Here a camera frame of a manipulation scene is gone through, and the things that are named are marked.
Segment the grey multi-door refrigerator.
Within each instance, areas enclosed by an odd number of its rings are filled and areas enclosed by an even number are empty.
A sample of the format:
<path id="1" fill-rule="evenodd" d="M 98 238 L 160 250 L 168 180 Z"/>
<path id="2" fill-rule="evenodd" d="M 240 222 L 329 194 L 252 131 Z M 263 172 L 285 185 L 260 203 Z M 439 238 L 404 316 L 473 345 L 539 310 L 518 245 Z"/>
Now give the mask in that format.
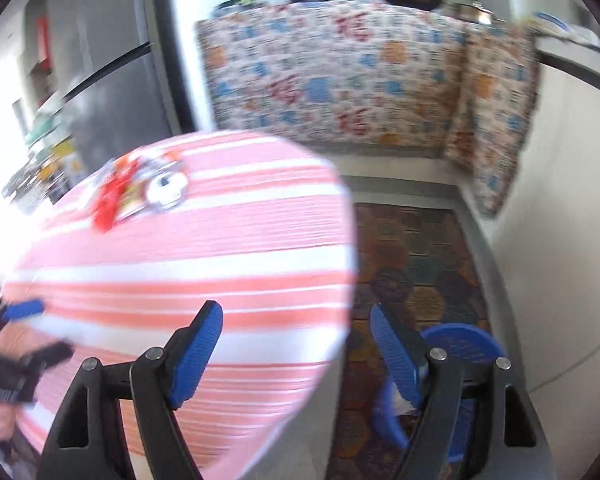
<path id="1" fill-rule="evenodd" d="M 47 0 L 61 125 L 88 174 L 182 131 L 163 57 L 161 0 Z"/>

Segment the white tiered storage rack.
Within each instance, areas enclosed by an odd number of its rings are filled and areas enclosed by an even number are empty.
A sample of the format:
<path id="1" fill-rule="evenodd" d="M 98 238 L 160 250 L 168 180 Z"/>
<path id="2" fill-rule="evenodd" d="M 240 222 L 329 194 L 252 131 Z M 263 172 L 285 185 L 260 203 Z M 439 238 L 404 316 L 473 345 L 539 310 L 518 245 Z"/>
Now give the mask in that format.
<path id="1" fill-rule="evenodd" d="M 52 146 L 65 138 L 73 142 L 61 123 L 59 110 L 36 114 L 32 130 L 24 137 L 28 160 L 10 177 L 2 192 L 9 203 L 25 214 L 32 214 L 46 200 L 56 204 L 79 182 L 65 173 L 52 153 Z"/>

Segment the hexagon patterned floor mat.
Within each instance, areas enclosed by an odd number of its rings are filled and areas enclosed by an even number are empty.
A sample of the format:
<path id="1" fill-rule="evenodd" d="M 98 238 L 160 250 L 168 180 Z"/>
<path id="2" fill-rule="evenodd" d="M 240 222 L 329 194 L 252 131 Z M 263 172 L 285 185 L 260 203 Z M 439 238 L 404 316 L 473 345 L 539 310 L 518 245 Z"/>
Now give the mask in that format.
<path id="1" fill-rule="evenodd" d="M 488 330 L 480 281 L 452 210 L 362 203 L 358 284 L 326 476 L 388 479 L 413 434 L 417 416 L 389 384 L 370 332 L 370 309 L 385 304 L 412 330 L 465 323 Z"/>

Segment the stainless steel pot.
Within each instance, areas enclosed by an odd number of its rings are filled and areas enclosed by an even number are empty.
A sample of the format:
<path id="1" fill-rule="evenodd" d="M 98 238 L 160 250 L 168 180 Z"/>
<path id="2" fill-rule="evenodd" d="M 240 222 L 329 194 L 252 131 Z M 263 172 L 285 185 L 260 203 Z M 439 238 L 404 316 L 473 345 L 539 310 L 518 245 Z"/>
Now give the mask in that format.
<path id="1" fill-rule="evenodd" d="M 445 11 L 451 18 L 457 18 L 468 23 L 490 26 L 501 21 L 492 11 L 485 8 L 479 0 L 471 0 L 471 2 L 465 3 L 454 2 L 449 4 Z"/>

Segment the condiment bottle tray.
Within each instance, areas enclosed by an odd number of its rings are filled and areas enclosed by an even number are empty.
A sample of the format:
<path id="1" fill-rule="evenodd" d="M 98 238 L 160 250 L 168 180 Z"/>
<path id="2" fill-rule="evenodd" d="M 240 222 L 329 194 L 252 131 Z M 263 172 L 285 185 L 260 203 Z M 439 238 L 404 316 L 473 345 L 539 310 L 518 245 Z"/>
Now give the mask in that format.
<path id="1" fill-rule="evenodd" d="M 241 10 L 249 10 L 265 6 L 266 0 L 226 0 L 219 3 L 214 9 L 213 14 L 230 13 Z"/>

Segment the patterned fu-character cloth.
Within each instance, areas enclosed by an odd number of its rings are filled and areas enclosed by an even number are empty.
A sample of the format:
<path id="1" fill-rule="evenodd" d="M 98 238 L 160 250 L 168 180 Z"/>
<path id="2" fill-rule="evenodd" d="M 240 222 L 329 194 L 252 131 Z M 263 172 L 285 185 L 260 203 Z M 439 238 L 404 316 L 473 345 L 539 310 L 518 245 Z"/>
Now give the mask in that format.
<path id="1" fill-rule="evenodd" d="M 478 211 L 503 207 L 538 88 L 527 27 L 345 1 L 236 11 L 196 32 L 220 128 L 441 157 L 468 172 Z"/>

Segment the blue plastic trash basket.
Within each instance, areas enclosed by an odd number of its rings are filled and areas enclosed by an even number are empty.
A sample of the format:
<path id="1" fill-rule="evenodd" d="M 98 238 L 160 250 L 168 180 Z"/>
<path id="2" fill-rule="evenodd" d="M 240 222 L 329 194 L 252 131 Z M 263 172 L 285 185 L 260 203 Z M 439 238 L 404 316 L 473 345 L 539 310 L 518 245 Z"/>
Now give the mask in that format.
<path id="1" fill-rule="evenodd" d="M 463 382 L 481 382 L 498 342 L 480 328 L 446 323 L 420 333 L 401 328 L 385 310 L 374 311 L 372 334 L 390 372 L 374 404 L 376 432 L 401 450 L 412 446 L 437 462 L 464 457 L 474 406 Z"/>

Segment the yellow white plastic bag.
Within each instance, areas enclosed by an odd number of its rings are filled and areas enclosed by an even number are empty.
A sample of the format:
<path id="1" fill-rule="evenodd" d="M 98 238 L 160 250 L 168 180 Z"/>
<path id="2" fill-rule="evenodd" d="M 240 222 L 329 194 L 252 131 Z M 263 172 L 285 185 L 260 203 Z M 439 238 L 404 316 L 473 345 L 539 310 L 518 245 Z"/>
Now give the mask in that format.
<path id="1" fill-rule="evenodd" d="M 551 36 L 574 42 L 582 42 L 586 39 L 570 25 L 545 12 L 530 13 L 524 20 L 524 24 L 539 36 Z"/>

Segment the pink striped tablecloth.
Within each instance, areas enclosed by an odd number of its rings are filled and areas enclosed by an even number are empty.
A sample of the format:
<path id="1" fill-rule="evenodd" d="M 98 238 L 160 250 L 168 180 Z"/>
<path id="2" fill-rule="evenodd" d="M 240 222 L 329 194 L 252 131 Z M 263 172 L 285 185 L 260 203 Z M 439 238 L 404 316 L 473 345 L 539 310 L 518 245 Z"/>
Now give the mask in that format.
<path id="1" fill-rule="evenodd" d="M 278 136 L 192 133 L 145 152 L 182 165 L 178 206 L 99 232 L 88 178 L 56 204 L 4 281 L 6 300 L 38 298 L 45 310 L 7 325 L 1 352 L 20 356 L 56 339 L 76 348 L 43 376 L 19 426 L 40 448 L 82 360 L 133 359 L 214 300 L 222 334 L 176 417 L 204 478 L 237 479 L 304 408 L 348 336 L 350 195 L 334 164 Z"/>

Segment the yellow cardboard box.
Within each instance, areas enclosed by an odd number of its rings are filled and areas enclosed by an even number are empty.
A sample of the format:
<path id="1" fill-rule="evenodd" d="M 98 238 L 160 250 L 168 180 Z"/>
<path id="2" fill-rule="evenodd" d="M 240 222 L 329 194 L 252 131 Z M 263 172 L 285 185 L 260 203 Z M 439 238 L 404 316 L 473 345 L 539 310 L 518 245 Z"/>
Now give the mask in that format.
<path id="1" fill-rule="evenodd" d="M 59 159 L 62 168 L 64 168 L 68 176 L 79 180 L 86 177 L 84 163 L 70 138 L 65 138 L 54 144 L 52 146 L 52 153 Z"/>

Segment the crushed silver drink can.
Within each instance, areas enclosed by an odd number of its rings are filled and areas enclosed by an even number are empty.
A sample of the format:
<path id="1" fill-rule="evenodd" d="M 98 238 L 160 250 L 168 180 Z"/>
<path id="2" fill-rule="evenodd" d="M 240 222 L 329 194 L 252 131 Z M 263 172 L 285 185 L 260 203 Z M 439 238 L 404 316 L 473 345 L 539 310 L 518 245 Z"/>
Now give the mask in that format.
<path id="1" fill-rule="evenodd" d="M 149 207 L 168 210 L 178 206 L 185 198 L 188 179 L 179 171 L 165 171 L 148 180 L 145 200 Z"/>

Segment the orange red snack bag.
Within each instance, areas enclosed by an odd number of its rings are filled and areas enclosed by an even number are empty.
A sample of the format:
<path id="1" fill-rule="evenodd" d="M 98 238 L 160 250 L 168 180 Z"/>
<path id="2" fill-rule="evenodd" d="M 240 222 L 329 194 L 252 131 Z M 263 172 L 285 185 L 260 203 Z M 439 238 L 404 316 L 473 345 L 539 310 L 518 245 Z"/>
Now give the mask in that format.
<path id="1" fill-rule="evenodd" d="M 101 233 L 110 231 L 117 223 L 140 212 L 166 211 L 148 206 L 146 183 L 165 171 L 179 171 L 186 175 L 181 159 L 170 152 L 125 155 L 102 170 L 104 173 L 90 199 L 91 227 Z"/>

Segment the white lower kitchen cabinets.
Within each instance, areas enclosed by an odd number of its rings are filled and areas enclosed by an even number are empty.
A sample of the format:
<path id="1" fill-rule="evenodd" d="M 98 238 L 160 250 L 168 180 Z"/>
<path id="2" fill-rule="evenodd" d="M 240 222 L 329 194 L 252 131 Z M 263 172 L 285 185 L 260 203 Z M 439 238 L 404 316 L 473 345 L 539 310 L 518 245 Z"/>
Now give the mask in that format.
<path id="1" fill-rule="evenodd" d="M 544 38 L 538 106 L 489 232 L 559 478 L 600 455 L 600 51 Z"/>

